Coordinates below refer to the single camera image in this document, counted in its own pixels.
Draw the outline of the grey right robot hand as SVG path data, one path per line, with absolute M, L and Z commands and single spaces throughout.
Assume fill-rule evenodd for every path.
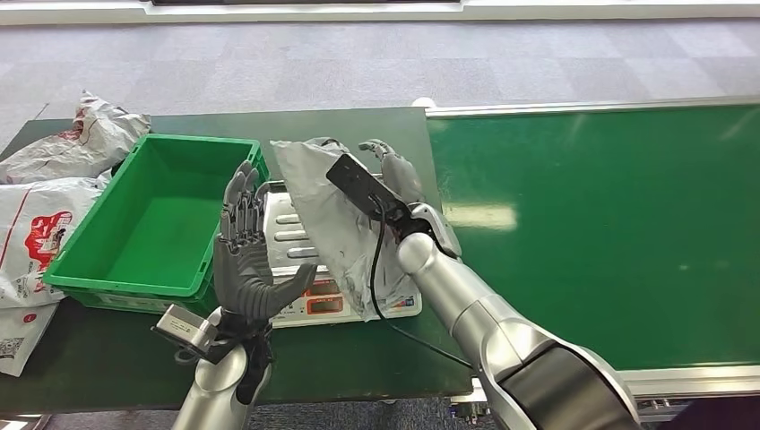
M 361 151 L 371 151 L 380 161 L 386 185 L 405 203 L 425 202 L 417 169 L 390 144 L 371 139 L 358 145 Z

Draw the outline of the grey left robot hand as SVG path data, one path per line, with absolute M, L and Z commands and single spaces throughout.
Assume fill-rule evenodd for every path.
M 313 263 L 277 283 L 263 232 L 263 193 L 255 182 L 259 172 L 244 160 L 225 187 L 220 230 L 213 247 L 213 282 L 219 305 L 248 323 L 268 321 L 300 298 L 317 274 Z

